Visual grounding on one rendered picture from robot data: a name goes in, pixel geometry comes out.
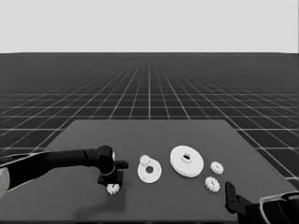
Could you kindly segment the large thick white disc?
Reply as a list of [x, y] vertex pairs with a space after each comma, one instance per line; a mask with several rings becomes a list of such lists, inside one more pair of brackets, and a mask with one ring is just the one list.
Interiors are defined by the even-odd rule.
[[170, 152], [170, 164], [177, 173], [190, 178], [199, 176], [205, 166], [201, 154], [189, 146], [174, 147]]

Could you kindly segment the white round carrier with pins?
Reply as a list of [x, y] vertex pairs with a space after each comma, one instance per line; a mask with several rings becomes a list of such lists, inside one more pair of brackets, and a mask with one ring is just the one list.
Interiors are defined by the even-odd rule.
[[146, 166], [140, 163], [137, 166], [137, 174], [141, 181], [147, 184], [155, 183], [162, 175], [161, 164], [153, 158], [150, 158], [150, 163]]

